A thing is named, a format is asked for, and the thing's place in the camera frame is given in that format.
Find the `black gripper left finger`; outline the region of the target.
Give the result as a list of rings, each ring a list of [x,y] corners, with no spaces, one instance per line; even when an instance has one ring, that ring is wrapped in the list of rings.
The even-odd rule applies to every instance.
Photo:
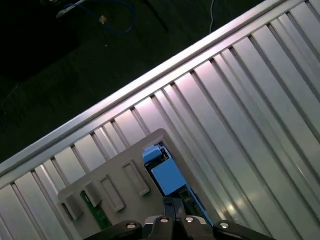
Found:
[[[172,240],[178,216],[178,199],[163,199],[165,215],[150,216],[144,225],[134,220],[124,220],[94,235],[93,240]]]

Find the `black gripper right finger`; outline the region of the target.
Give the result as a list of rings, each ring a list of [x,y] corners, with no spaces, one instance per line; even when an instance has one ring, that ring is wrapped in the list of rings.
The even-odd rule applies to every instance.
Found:
[[[206,220],[195,215],[187,215],[185,203],[175,199],[175,219],[181,225],[182,235],[187,240],[271,240],[272,237],[239,225],[221,220],[208,225]]]

